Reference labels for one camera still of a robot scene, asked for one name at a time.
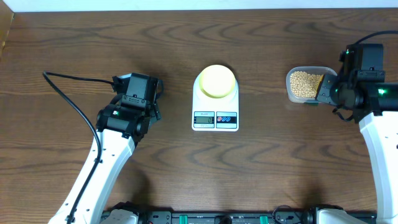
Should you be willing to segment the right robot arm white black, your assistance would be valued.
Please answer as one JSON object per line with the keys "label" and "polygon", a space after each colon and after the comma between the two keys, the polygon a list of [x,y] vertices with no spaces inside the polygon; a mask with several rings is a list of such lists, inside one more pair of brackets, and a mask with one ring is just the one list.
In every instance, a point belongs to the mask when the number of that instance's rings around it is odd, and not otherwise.
{"label": "right robot arm white black", "polygon": [[340,55],[338,75],[324,75],[315,99],[350,110],[370,156],[377,223],[397,223],[397,84],[385,81],[382,44],[351,44]]}

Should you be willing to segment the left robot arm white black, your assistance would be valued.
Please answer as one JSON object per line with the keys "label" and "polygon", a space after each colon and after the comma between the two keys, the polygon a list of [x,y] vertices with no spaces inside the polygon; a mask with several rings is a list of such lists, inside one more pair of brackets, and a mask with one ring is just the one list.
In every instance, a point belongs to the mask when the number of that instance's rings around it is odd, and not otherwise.
{"label": "left robot arm white black", "polygon": [[101,216],[118,175],[149,128],[161,119],[157,100],[162,80],[139,73],[114,76],[114,98],[92,124],[53,82],[49,85],[84,119],[93,133],[88,157],[51,223],[102,223]]}

